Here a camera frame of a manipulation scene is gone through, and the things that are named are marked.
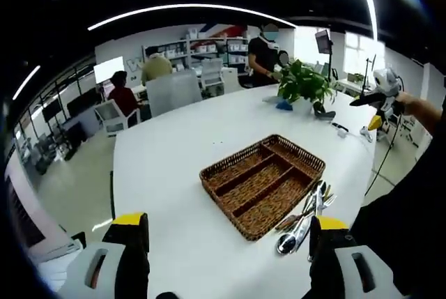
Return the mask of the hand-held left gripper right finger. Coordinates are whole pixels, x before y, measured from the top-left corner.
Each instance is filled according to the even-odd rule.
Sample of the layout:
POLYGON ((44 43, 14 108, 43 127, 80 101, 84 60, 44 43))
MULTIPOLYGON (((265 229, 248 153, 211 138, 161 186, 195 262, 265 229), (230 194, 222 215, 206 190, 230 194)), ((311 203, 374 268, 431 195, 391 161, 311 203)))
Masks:
POLYGON ((403 297, 390 267, 368 246, 358 245, 341 220, 312 218, 309 258, 309 298, 403 297))

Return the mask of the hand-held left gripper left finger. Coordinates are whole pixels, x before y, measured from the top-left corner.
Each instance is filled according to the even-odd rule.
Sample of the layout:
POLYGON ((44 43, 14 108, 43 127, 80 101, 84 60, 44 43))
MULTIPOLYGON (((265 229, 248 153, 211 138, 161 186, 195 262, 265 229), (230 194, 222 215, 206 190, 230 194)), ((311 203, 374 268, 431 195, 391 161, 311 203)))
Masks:
POLYGON ((150 264, 148 215, 114 219, 100 242, 70 263, 59 298, 146 298, 150 264))

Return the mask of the person's right hand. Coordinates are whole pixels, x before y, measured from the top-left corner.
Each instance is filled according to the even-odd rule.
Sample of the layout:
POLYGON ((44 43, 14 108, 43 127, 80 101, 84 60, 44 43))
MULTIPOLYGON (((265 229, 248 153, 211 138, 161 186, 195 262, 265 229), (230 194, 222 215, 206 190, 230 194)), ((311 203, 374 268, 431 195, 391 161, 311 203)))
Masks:
POLYGON ((406 116, 415 116, 419 111, 420 99, 409 93, 400 91, 396 101, 403 106, 402 113, 406 116))

